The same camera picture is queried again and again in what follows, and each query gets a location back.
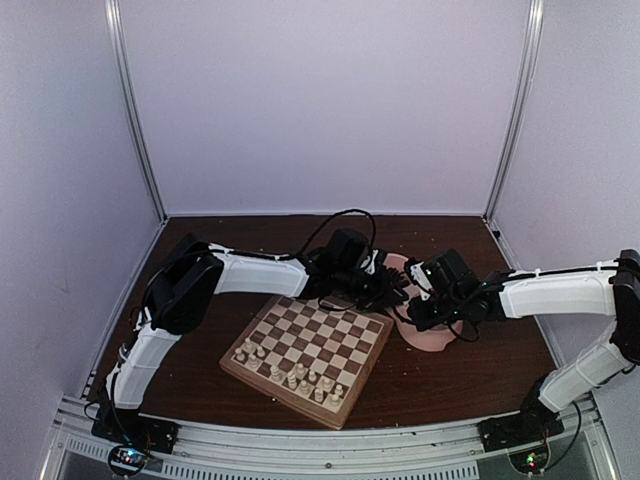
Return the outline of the pink double bowl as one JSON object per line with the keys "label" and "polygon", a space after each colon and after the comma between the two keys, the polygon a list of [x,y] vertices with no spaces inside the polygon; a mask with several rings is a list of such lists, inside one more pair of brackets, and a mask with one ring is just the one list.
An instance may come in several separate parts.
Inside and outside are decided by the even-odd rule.
{"label": "pink double bowl", "polygon": [[[407,257],[396,254],[389,253],[384,261],[384,265],[387,268],[399,270],[404,274],[404,263],[408,260]],[[411,282],[405,287],[403,287],[404,291],[408,294],[409,299],[420,298],[420,289],[415,286]],[[408,304],[398,305],[396,307],[397,312],[404,316],[408,317]],[[452,333],[452,331],[446,325],[438,325],[432,329],[425,331],[418,331],[416,326],[401,321],[398,314],[392,309],[387,308],[386,313],[394,320],[395,325],[402,336],[402,338],[412,347],[427,351],[427,352],[439,352],[443,351],[446,346],[454,341],[457,337]],[[458,321],[453,324],[453,329],[456,333],[461,334],[463,330],[463,321]]]}

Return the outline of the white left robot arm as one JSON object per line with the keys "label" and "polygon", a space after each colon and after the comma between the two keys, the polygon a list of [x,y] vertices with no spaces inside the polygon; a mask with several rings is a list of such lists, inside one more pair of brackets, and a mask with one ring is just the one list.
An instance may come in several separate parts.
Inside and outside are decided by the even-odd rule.
{"label": "white left robot arm", "polygon": [[108,409],[106,429],[123,444],[137,442],[144,424],[137,410],[164,357],[204,321],[212,299],[227,293],[274,294],[294,299],[342,296],[361,311],[402,304],[407,295],[386,254],[353,229],[336,230],[328,243],[294,254],[230,249],[185,236],[148,283],[132,338],[120,349],[99,391]]}

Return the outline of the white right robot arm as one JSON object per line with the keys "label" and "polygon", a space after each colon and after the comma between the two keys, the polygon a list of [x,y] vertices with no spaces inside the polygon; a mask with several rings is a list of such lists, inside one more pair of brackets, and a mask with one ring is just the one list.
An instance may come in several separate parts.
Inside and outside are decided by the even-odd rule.
{"label": "white right robot arm", "polygon": [[454,249],[404,270],[421,291],[408,304],[409,323],[425,331],[464,320],[472,326],[536,315],[597,314],[612,324],[570,363],[531,391],[512,430],[535,440],[572,401],[639,363],[639,254],[633,249],[591,266],[496,272],[480,280]]}

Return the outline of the wooden chess board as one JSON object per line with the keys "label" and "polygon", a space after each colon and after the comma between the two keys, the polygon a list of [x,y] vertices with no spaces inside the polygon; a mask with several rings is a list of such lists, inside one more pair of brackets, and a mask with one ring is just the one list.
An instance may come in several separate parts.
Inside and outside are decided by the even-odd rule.
{"label": "wooden chess board", "polygon": [[[384,315],[359,313],[337,298],[317,300],[291,299],[274,296],[251,320],[239,338],[222,356],[219,365],[223,371],[269,395],[286,407],[333,430],[340,430],[351,414],[379,355],[393,328],[393,321]],[[252,350],[244,345],[249,337]],[[265,357],[256,355],[258,347]],[[236,353],[246,354],[246,361],[236,360]],[[259,366],[251,369],[250,354],[257,356]],[[297,363],[305,366],[302,380],[310,385],[308,395],[297,388],[290,390],[287,373]],[[282,371],[280,382],[271,378],[270,367],[277,365]],[[317,380],[312,382],[308,373],[313,370]],[[331,389],[322,387],[322,379],[331,380]],[[337,406],[329,403],[335,385],[344,387]],[[314,400],[314,390],[324,391],[324,402]]]}

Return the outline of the front aluminium rail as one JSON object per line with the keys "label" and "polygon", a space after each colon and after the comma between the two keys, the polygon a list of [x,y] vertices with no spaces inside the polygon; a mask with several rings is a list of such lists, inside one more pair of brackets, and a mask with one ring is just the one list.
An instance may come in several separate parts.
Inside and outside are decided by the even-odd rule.
{"label": "front aluminium rail", "polygon": [[[107,466],[113,443],[91,435],[96,407],[63,396],[36,479],[119,479]],[[565,432],[547,440],[544,475],[520,473],[518,453],[536,443],[488,452],[480,419],[418,427],[320,431],[270,430],[173,420],[173,453],[153,453],[132,479],[621,479],[595,403],[581,399],[581,433],[567,450],[577,414],[561,414]]]}

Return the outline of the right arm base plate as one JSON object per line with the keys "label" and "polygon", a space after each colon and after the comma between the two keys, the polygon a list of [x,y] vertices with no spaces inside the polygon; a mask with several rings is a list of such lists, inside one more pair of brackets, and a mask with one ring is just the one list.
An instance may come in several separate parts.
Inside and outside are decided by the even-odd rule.
{"label": "right arm base plate", "polygon": [[520,412],[483,420],[478,429],[484,450],[493,452],[541,442],[549,436],[563,433],[564,425],[557,416]]}

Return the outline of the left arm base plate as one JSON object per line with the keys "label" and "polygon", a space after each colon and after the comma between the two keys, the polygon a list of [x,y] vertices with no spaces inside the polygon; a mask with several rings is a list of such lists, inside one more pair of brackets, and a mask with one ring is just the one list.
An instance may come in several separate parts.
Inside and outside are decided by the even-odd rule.
{"label": "left arm base plate", "polygon": [[138,450],[171,454],[178,424],[140,415],[138,410],[101,406],[91,433],[99,438],[135,447]]}

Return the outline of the right aluminium frame post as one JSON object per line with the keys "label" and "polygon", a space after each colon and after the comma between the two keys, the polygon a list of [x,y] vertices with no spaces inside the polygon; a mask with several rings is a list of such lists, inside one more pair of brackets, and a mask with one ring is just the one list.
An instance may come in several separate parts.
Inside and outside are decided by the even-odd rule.
{"label": "right aluminium frame post", "polygon": [[499,201],[506,185],[509,168],[516,152],[525,108],[533,85],[544,24],[545,2],[531,0],[525,29],[522,55],[511,113],[492,188],[483,218],[488,224],[494,222]]}

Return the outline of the aluminium frame post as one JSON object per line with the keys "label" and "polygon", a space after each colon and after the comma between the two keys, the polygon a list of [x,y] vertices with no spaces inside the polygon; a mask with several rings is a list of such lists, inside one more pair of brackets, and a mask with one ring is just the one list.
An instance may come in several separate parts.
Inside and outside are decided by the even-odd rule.
{"label": "aluminium frame post", "polygon": [[156,216],[161,223],[164,223],[167,221],[168,216],[161,199],[158,183],[151,165],[148,148],[144,138],[141,118],[135,98],[131,69],[128,61],[124,28],[122,24],[121,2],[118,0],[106,0],[104,4],[107,27],[115,56],[120,87],[124,98],[126,117],[134,146],[134,151],[140,165],[142,177],[147,192],[151,198]]}
{"label": "aluminium frame post", "polygon": [[506,185],[509,168],[516,152],[525,108],[533,85],[544,24],[545,2],[531,0],[525,29],[522,55],[511,113],[492,188],[483,218],[488,224],[494,222],[499,201]]}

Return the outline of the left aluminium frame post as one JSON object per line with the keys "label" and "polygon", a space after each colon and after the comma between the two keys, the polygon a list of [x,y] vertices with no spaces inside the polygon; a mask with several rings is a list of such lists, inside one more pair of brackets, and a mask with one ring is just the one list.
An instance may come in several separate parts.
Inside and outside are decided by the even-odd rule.
{"label": "left aluminium frame post", "polygon": [[120,87],[124,98],[126,117],[134,146],[134,151],[140,165],[142,177],[147,192],[151,198],[156,216],[161,223],[164,223],[167,221],[168,216],[161,199],[158,183],[151,165],[148,148],[144,138],[141,118],[135,98],[131,69],[128,61],[124,28],[122,24],[121,2],[118,0],[106,0],[104,4],[107,27],[115,56]]}

